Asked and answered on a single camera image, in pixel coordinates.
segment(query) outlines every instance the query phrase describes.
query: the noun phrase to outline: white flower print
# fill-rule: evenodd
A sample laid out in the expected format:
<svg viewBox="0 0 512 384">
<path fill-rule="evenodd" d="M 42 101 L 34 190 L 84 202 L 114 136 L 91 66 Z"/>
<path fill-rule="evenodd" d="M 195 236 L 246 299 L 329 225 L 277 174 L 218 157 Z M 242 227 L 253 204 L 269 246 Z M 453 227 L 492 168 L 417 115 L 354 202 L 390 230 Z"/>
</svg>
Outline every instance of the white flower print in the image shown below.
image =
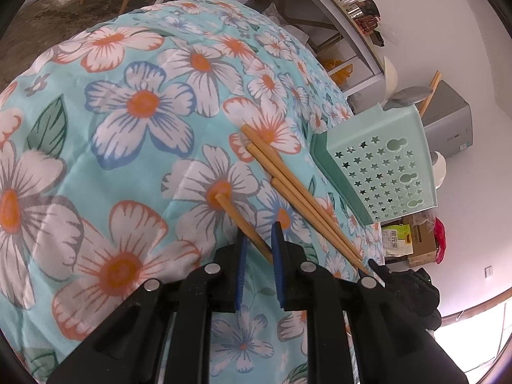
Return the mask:
<svg viewBox="0 0 512 384">
<path fill-rule="evenodd" d="M 341 124 L 352 116 L 352 114 L 349 113 L 349 110 L 339 102 L 331 104 L 324 101 L 324 112 L 332 127 Z"/>
<path fill-rule="evenodd" d="M 309 125 L 311 126 L 313 133 L 322 133 L 327 131 L 327 123 L 322 119 L 322 109 L 316 104 L 311 108 Z"/>
<path fill-rule="evenodd" d="M 263 32 L 262 35 L 255 35 L 254 38 L 263 46 L 263 49 L 275 58 L 293 60 L 290 49 L 286 46 L 285 42 L 277 36 Z"/>
<path fill-rule="evenodd" d="M 290 312 L 277 323 L 277 338 L 281 342 L 288 342 L 302 337 L 300 351 L 308 355 L 308 327 L 305 310 Z"/>
<path fill-rule="evenodd" d="M 133 62 L 124 71 L 125 86 L 95 81 L 85 88 L 85 107 L 108 116 L 96 129 L 91 150 L 104 169 L 123 166 L 139 154 L 148 132 L 162 151 L 187 156 L 194 133 L 179 116 L 196 106 L 192 88 L 183 83 L 165 86 L 165 71 L 148 62 Z"/>
<path fill-rule="evenodd" d="M 278 74 L 286 89 L 291 92 L 293 107 L 305 120 L 309 120 L 309 95 L 303 86 L 296 86 L 289 73 Z"/>
<path fill-rule="evenodd" d="M 73 50 L 62 48 L 53 61 L 70 63 L 82 58 L 80 65 L 90 73 L 112 70 L 121 65 L 127 48 L 140 51 L 153 51 L 164 42 L 164 38 L 146 28 L 118 27 L 112 29 L 103 26 L 89 35 L 78 39 L 81 43 Z"/>
<path fill-rule="evenodd" d="M 242 62 L 250 62 L 256 56 L 247 43 L 231 35 L 214 35 L 210 39 L 219 42 L 213 47 L 229 58 L 240 58 Z"/>
<path fill-rule="evenodd" d="M 255 76 L 247 84 L 247 90 L 256 99 L 266 97 L 286 115 L 286 89 L 270 66 L 262 64 L 257 68 L 249 68 L 247 74 Z"/>
<path fill-rule="evenodd" d="M 338 251 L 329 251 L 325 258 L 325 268 L 336 278 L 350 278 L 347 261 Z"/>
<path fill-rule="evenodd" d="M 0 93 L 0 149 L 9 137 L 20 128 L 23 121 L 23 112 L 18 108 L 8 108 L 2 110 L 2 107 L 7 102 L 7 99 L 12 95 L 18 83 L 11 82 L 7 88 Z"/>
<path fill-rule="evenodd" d="M 236 324 L 230 325 L 222 319 L 212 322 L 213 344 L 210 375 L 216 377 L 232 362 L 240 373 L 251 372 L 254 364 L 252 355 L 270 358 L 274 354 L 271 343 L 259 340 L 259 333 L 268 325 L 267 317 L 260 313 L 250 318 L 249 307 L 241 305 L 236 313 Z"/>
<path fill-rule="evenodd" d="M 311 76 L 309 76 L 308 65 L 306 65 L 306 63 L 299 57 L 299 55 L 296 54 L 293 54 L 293 61 L 295 62 L 295 66 L 302 75 L 304 83 L 309 85 L 311 83 Z"/>
<path fill-rule="evenodd" d="M 199 160 L 177 161 L 171 173 L 162 180 L 164 198 L 189 201 L 195 206 L 180 217 L 186 229 L 197 232 L 202 248 L 216 243 L 215 231 L 222 222 L 224 235 L 231 240 L 236 235 L 236 224 L 215 196 L 222 193 L 230 199 L 245 220 L 255 225 L 254 206 L 247 198 L 258 192 L 258 181 L 243 162 L 231 163 L 221 147 L 203 146 L 207 163 Z"/>
<path fill-rule="evenodd" d="M 227 99 L 223 104 L 224 113 L 228 119 L 241 127 L 249 124 L 256 133 L 271 147 L 279 152 L 295 155 L 301 146 L 297 137 L 290 129 L 289 121 L 276 109 L 276 106 L 266 98 L 262 98 L 257 106 L 244 97 Z M 229 136 L 229 144 L 238 158 L 251 162 L 252 155 L 245 149 L 239 132 Z"/>
<path fill-rule="evenodd" d="M 35 303 L 27 254 L 55 280 L 68 278 L 84 235 L 73 204 L 44 196 L 66 173 L 61 159 L 25 151 L 16 160 L 10 141 L 0 149 L 0 291 L 15 306 Z"/>
<path fill-rule="evenodd" d="M 293 241 L 292 234 L 295 234 L 301 241 L 311 243 L 311 232 L 302 216 L 295 212 L 266 180 L 262 181 L 256 197 L 264 207 L 258 210 L 256 215 L 257 231 L 263 239 L 270 238 L 272 225 L 274 222 L 279 222 L 286 240 Z"/>
<path fill-rule="evenodd" d="M 183 17 L 168 15 L 168 16 L 164 16 L 162 18 L 162 20 L 163 20 L 162 25 L 174 27 L 174 28 L 180 30 L 180 32 L 193 33 L 195 35 L 201 35 L 204 32 L 203 29 L 196 26 L 191 21 L 184 19 Z"/>
<path fill-rule="evenodd" d="M 231 93 L 243 95 L 242 77 L 236 69 L 221 60 L 222 53 L 202 44 L 168 49 L 158 55 L 158 63 L 169 79 L 188 75 L 189 84 L 196 94 L 196 112 L 202 116 L 219 113 L 219 81 Z"/>
<path fill-rule="evenodd" d="M 360 231 L 359 222 L 354 214 L 350 213 L 350 216 L 347 220 L 347 226 L 349 228 L 349 234 L 354 235 L 355 233 Z"/>
<path fill-rule="evenodd" d="M 58 291 L 52 313 L 62 334 L 83 340 L 149 278 L 172 279 L 170 247 L 155 251 L 167 235 L 157 212 L 133 201 L 116 203 L 108 218 L 109 237 L 83 220 L 84 243 L 75 278 Z"/>
<path fill-rule="evenodd" d="M 62 43 L 59 43 L 41 53 L 36 60 L 32 63 L 30 68 L 21 74 L 21 76 L 32 76 L 38 74 L 43 66 L 48 62 L 54 60 L 59 53 L 73 53 L 76 52 L 85 42 L 85 38 L 91 33 L 86 30 L 73 36 Z"/>
</svg>

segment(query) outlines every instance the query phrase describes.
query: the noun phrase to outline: wooden stick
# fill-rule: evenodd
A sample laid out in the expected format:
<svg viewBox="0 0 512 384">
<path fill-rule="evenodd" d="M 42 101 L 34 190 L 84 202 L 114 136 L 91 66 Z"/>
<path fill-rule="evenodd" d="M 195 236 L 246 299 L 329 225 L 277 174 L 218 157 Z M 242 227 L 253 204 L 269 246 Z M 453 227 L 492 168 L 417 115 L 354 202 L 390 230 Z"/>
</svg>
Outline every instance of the wooden stick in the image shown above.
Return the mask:
<svg viewBox="0 0 512 384">
<path fill-rule="evenodd" d="M 274 163 L 272 163 L 267 156 L 265 156 L 254 144 L 249 143 L 248 146 L 246 146 L 247 151 L 253 155 L 256 160 L 275 178 L 281 181 L 283 185 L 286 186 L 288 190 L 291 191 L 292 195 L 300 201 L 306 209 L 308 209 L 311 213 L 313 213 L 317 218 L 320 220 L 322 225 L 325 225 L 327 227 L 328 231 L 331 231 L 336 237 L 339 238 L 340 242 L 344 244 L 344 246 L 350 250 L 357 258 L 359 258 L 361 261 L 363 260 L 359 254 L 359 252 L 356 250 L 356 248 L 353 246 L 353 244 L 346 239 L 345 235 L 342 234 L 340 236 L 338 232 L 341 232 L 341 230 L 338 228 L 336 231 L 332 225 L 337 226 L 336 223 L 332 220 L 332 218 L 326 213 L 326 211 L 319 205 L 319 203 L 316 201 L 316 199 L 308 192 L 308 194 L 313 198 L 313 201 L 318 204 L 318 207 L 321 208 L 323 212 L 320 213 L 317 211 L 317 209 L 305 198 L 301 192 L 293 185 L 288 178 L 286 178 L 286 175 L 284 175 L 281 172 L 281 168 L 286 168 L 285 164 L 281 162 L 281 166 L 277 167 Z"/>
<path fill-rule="evenodd" d="M 261 155 L 260 155 L 260 158 L 261 158 L 261 160 L 260 160 L 258 157 L 254 156 L 250 150 L 250 149 L 252 149 L 250 147 L 250 145 L 246 147 L 247 151 L 249 151 L 249 153 L 251 153 L 260 162 L 260 164 L 268 170 L 268 172 L 270 172 L 270 170 L 265 166 L 265 164 L 268 165 L 268 163 L 270 162 L 270 164 L 275 165 L 275 167 L 277 167 L 277 169 L 280 170 L 280 173 L 282 173 L 282 175 L 284 175 L 285 179 L 289 180 L 289 183 L 291 185 L 293 185 L 293 187 L 295 187 L 300 192 L 300 194 L 320 214 L 322 219 L 324 219 L 331 226 L 331 228 L 334 229 L 334 232 L 336 232 L 336 234 L 348 246 L 348 248 L 350 248 L 350 250 L 355 255 L 357 255 L 358 258 L 362 261 L 363 259 L 360 256 L 359 252 L 356 250 L 356 248 L 350 242 L 350 240 L 345 236 L 345 234 L 341 231 L 340 227 L 331 219 L 331 217 L 327 214 L 326 210 L 324 208 L 322 208 L 322 206 L 320 206 L 320 204 L 313 197 L 313 195 L 311 193 L 309 193 L 309 191 L 300 182 L 300 180 L 297 179 L 297 177 L 291 172 L 291 170 L 284 164 L 281 157 L 274 150 L 272 150 L 272 148 L 267 143 L 265 143 L 260 138 L 260 136 L 258 136 L 256 131 L 254 131 L 247 124 L 242 125 L 242 132 L 250 139 L 250 141 L 252 141 L 254 143 L 255 147 L 257 147 L 257 149 L 259 149 L 260 152 L 263 153 L 263 157 L 261 157 Z M 281 182 L 283 182 L 285 185 L 287 185 L 287 181 L 281 179 L 279 175 L 272 174 L 272 176 L 274 176 L 275 178 L 278 178 L 279 180 L 281 180 Z"/>
<path fill-rule="evenodd" d="M 251 242 L 263 255 L 263 257 L 265 257 L 270 264 L 273 264 L 271 248 L 267 245 L 265 241 L 263 241 L 263 238 L 260 237 L 260 235 L 256 232 L 254 227 L 244 219 L 244 217 L 239 213 L 239 211 L 236 210 L 235 206 L 233 206 L 231 201 L 224 195 L 222 195 L 222 193 L 217 193 L 217 195 L 215 195 L 215 200 L 219 203 L 220 206 L 222 206 L 222 208 L 238 225 L 242 232 L 249 238 L 249 240 L 251 240 Z"/>
<path fill-rule="evenodd" d="M 294 205 L 295 209 L 297 209 L 299 211 L 299 208 L 300 208 L 300 211 L 299 213 L 304 217 L 306 218 L 306 220 L 308 220 L 311 225 L 313 225 L 313 227 L 320 233 L 322 234 L 324 237 L 326 237 L 324 235 L 325 232 L 328 232 L 328 236 L 330 236 L 331 238 L 334 239 L 334 243 L 333 243 L 333 246 L 341 252 L 341 250 L 344 250 L 343 254 L 345 255 L 346 253 L 350 253 L 355 259 L 357 259 L 357 256 L 352 252 L 352 250 L 350 248 L 347 247 L 347 245 L 341 240 L 341 238 L 339 238 L 336 233 L 334 232 L 334 230 L 322 219 L 322 217 L 318 214 L 318 212 L 316 212 L 312 207 L 311 205 L 309 204 L 309 202 L 305 201 L 301 201 L 300 200 L 300 196 L 297 196 L 296 193 L 298 193 L 296 190 L 294 192 L 294 187 L 292 185 L 286 185 L 284 184 L 283 182 L 281 182 L 278 178 L 272 178 L 272 180 L 270 181 L 270 184 L 272 185 L 273 188 L 275 188 L 275 190 L 277 190 L 277 192 L 279 192 L 285 199 L 287 199 L 287 197 L 291 197 L 293 198 L 294 201 L 298 201 L 298 202 L 294 202 L 296 203 L 296 206 Z"/>
<path fill-rule="evenodd" d="M 279 180 L 273 178 L 270 181 L 275 190 L 277 190 L 291 205 L 300 213 L 304 218 L 306 218 L 309 223 L 320 233 L 322 234 L 333 246 L 336 248 L 355 268 L 362 270 L 365 274 L 370 275 L 369 271 L 361 264 L 355 255 L 353 255 L 349 250 L 340 246 L 339 241 L 335 236 L 333 236 L 329 231 L 324 229 L 323 225 L 319 223 L 316 218 L 312 217 L 312 214 L 304 207 L 304 205 L 292 195 L 290 190 Z"/>
<path fill-rule="evenodd" d="M 430 104 L 430 101 L 432 100 L 432 97 L 434 96 L 434 92 L 436 92 L 437 85 L 439 85 L 439 81 L 443 77 L 443 74 L 436 70 L 436 74 L 434 75 L 434 78 L 432 78 L 432 82 L 430 83 L 430 88 L 432 89 L 432 93 L 423 100 L 419 107 L 419 116 L 423 116 L 425 114 L 425 111 L 427 111 L 427 107 Z"/>
</svg>

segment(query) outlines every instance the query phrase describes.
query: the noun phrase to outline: gray mini fridge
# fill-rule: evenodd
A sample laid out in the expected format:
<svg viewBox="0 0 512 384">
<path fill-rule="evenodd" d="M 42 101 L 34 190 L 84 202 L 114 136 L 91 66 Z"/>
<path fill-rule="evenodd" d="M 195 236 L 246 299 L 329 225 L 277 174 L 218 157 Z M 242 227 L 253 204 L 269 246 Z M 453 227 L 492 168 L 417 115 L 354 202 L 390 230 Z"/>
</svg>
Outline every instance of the gray mini fridge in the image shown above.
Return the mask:
<svg viewBox="0 0 512 384">
<path fill-rule="evenodd" d="M 473 122 L 469 104 L 444 81 L 439 82 L 421 120 L 428 149 L 440 152 L 445 158 L 473 144 Z"/>
</svg>

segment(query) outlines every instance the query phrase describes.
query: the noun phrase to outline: concrete floor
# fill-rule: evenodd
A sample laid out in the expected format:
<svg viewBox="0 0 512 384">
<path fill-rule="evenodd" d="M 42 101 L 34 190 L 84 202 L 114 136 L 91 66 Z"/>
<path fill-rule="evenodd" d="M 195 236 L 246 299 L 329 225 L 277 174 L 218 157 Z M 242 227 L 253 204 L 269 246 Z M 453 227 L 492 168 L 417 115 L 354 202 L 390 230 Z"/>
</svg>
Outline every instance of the concrete floor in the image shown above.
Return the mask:
<svg viewBox="0 0 512 384">
<path fill-rule="evenodd" d="M 0 92 L 49 47 L 117 16 L 122 0 L 38 0 L 23 7 L 0 40 Z M 126 12 L 150 5 L 130 0 Z"/>
</svg>

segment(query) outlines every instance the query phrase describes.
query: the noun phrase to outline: blue flower print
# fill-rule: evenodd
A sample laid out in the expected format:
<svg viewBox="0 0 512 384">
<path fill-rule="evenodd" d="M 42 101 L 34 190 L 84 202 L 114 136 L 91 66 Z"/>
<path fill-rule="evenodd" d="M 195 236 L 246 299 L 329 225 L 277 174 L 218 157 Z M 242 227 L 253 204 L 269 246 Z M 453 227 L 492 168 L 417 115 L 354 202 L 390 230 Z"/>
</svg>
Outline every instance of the blue flower print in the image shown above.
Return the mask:
<svg viewBox="0 0 512 384">
<path fill-rule="evenodd" d="M 232 362 L 236 361 L 236 370 L 240 373 L 251 372 L 254 365 L 251 355 L 270 358 L 274 347 L 269 342 L 257 339 L 259 333 L 267 327 L 267 317 L 260 313 L 250 318 L 249 307 L 242 305 L 236 313 L 236 325 L 217 319 L 212 322 L 213 336 L 223 343 L 212 345 L 210 375 L 218 376 Z"/>
<path fill-rule="evenodd" d="M 263 205 L 256 214 L 256 226 L 262 238 L 270 238 L 272 225 L 278 221 L 286 240 L 294 240 L 292 234 L 295 234 L 301 241 L 311 243 L 311 232 L 302 216 L 266 180 L 262 181 L 256 197 Z"/>
<path fill-rule="evenodd" d="M 85 87 L 85 108 L 108 114 L 91 139 L 91 150 L 103 169 L 130 163 L 142 149 L 148 132 L 154 146 L 185 157 L 194 148 L 194 132 L 179 116 L 196 108 L 188 84 L 165 86 L 167 75 L 149 62 L 133 62 L 124 71 L 125 85 L 109 81 Z"/>
</svg>

